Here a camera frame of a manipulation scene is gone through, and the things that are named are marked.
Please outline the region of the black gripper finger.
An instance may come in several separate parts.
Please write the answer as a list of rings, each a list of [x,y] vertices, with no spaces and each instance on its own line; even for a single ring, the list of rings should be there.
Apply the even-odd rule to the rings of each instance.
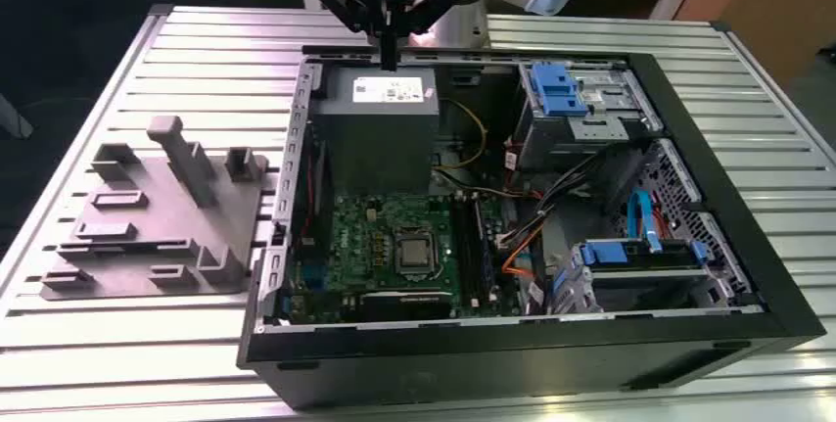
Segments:
[[[386,0],[319,0],[347,29],[364,32],[378,47],[380,68],[390,70],[390,24]]]
[[[398,70],[402,40],[411,34],[428,31],[459,0],[420,0],[408,5],[394,2],[390,6],[390,71]]]

